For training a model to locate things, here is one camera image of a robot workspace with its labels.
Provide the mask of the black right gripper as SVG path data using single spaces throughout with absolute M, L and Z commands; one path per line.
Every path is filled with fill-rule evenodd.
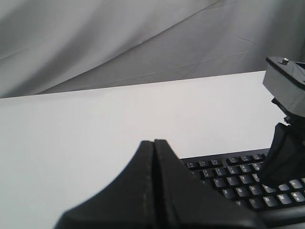
M 305 117 L 288 111 L 275 98 L 271 102 L 285 114 L 288 125 L 275 126 L 274 138 L 258 177 L 264 184 L 283 184 L 305 172 Z

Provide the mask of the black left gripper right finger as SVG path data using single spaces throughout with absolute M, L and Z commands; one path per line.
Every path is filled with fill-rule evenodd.
M 191 175 L 166 140 L 153 143 L 155 213 L 162 229 L 264 229 L 258 215 Z

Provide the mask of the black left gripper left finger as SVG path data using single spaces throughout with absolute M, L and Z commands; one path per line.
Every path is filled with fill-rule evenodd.
M 164 229 L 167 213 L 154 143 L 142 141 L 125 169 L 99 193 L 65 211 L 57 229 Z

